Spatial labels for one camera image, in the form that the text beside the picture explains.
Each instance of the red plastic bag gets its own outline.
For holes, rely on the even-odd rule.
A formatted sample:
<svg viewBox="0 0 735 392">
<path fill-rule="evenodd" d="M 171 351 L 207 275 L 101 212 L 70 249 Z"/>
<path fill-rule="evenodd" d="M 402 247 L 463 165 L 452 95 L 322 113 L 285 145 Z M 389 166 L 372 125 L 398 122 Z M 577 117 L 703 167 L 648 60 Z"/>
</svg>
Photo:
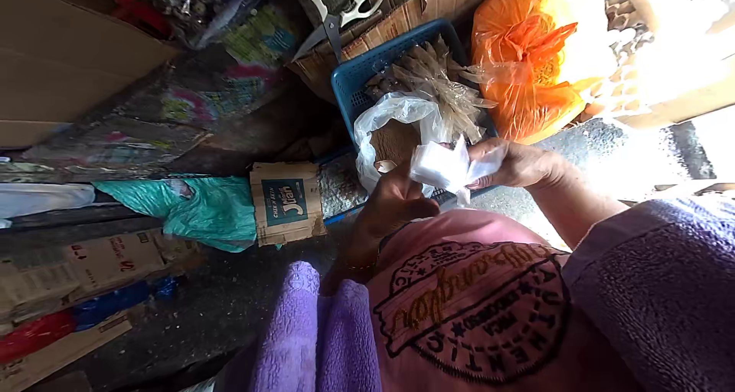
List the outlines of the red plastic bag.
<svg viewBox="0 0 735 392">
<path fill-rule="evenodd" d="M 24 323 L 0 339 L 0 364 L 23 358 L 63 338 L 77 325 L 69 310 Z"/>
<path fill-rule="evenodd" d="M 535 143 L 566 125 L 585 106 L 569 82 L 559 82 L 560 53 L 577 23 L 543 12 L 553 0 L 485 0 L 475 11 L 473 64 L 483 96 L 498 102 L 493 119 L 501 137 Z"/>
</svg>

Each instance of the pink shirt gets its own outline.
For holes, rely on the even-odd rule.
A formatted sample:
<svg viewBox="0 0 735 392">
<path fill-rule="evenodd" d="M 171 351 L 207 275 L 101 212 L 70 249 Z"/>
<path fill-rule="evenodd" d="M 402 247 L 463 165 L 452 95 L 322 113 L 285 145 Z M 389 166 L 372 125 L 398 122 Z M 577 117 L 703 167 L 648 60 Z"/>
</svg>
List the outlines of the pink shirt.
<svg viewBox="0 0 735 392">
<path fill-rule="evenodd" d="M 406 226 L 367 284 L 383 390 L 638 390 L 574 308 L 567 257 L 491 212 Z"/>
</svg>

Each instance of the teal plastic bag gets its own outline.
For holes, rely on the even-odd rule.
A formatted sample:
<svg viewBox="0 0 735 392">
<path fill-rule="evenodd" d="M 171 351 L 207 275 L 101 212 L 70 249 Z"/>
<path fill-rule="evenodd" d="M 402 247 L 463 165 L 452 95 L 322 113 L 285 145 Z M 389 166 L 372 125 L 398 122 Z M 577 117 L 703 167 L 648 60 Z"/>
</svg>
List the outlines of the teal plastic bag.
<svg viewBox="0 0 735 392">
<path fill-rule="evenodd" d="M 257 237 L 250 182 L 227 178 L 100 181 L 94 186 L 127 208 L 163 218 L 164 234 L 238 253 Z"/>
</svg>

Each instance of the white plastic bag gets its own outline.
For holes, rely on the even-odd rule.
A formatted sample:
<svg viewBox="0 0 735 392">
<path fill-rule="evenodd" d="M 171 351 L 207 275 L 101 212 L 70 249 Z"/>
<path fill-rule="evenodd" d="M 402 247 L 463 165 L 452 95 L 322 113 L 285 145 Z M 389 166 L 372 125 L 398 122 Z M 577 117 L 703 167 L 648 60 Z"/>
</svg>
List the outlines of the white plastic bag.
<svg viewBox="0 0 735 392">
<path fill-rule="evenodd" d="M 438 143 L 419 145 L 411 157 L 409 176 L 414 181 L 453 193 L 457 196 L 457 205 L 466 207 L 470 203 L 467 185 L 497 172 L 507 152 L 507 147 L 500 146 L 470 162 L 462 135 L 454 150 Z"/>
<path fill-rule="evenodd" d="M 355 120 L 354 125 L 355 142 L 359 148 L 355 165 L 360 183 L 369 193 L 372 193 L 380 180 L 380 173 L 374 166 L 375 148 L 370 143 L 372 131 L 381 128 L 391 119 L 396 119 L 404 124 L 419 121 L 421 143 L 423 144 L 432 141 L 435 143 L 451 142 L 451 134 L 439 114 L 439 105 L 399 92 L 386 93 L 373 107 L 363 112 Z M 433 191 L 433 187 L 424 187 L 423 194 L 430 196 Z"/>
<path fill-rule="evenodd" d="M 0 184 L 0 218 L 52 209 L 80 208 L 94 202 L 94 187 L 85 184 Z M 0 222 L 0 228 L 10 221 Z"/>
</svg>

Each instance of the finger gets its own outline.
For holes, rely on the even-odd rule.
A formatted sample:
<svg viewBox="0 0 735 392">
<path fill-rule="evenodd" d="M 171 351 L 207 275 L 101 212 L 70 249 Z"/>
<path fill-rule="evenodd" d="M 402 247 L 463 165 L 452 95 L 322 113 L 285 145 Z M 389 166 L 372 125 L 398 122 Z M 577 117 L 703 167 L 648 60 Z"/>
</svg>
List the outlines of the finger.
<svg viewBox="0 0 735 392">
<path fill-rule="evenodd" d="M 494 175 L 483 176 L 481 179 L 469 184 L 467 188 L 470 190 L 480 190 L 485 187 L 490 187 L 491 185 L 495 185 Z"/>
<path fill-rule="evenodd" d="M 416 218 L 434 217 L 438 214 L 439 203 L 432 199 L 422 197 L 404 201 L 399 212 L 399 217 L 402 221 L 411 221 Z"/>
<path fill-rule="evenodd" d="M 390 170 L 390 172 L 386 176 L 383 176 L 381 180 L 385 180 L 386 184 L 396 187 L 400 191 L 401 195 L 406 196 L 408 195 L 409 190 L 411 190 L 411 186 L 415 183 L 415 181 L 409 178 L 410 168 L 411 162 L 404 161 L 399 166 Z"/>
<path fill-rule="evenodd" d="M 470 154 L 470 160 L 477 160 L 494 148 L 509 143 L 511 142 L 501 138 L 489 138 L 481 143 L 472 145 L 469 149 L 467 149 L 467 152 Z"/>
<path fill-rule="evenodd" d="M 423 185 L 421 185 L 420 182 L 411 181 L 411 184 L 409 185 L 409 190 L 406 193 L 406 199 L 419 199 L 423 196 Z"/>
</svg>

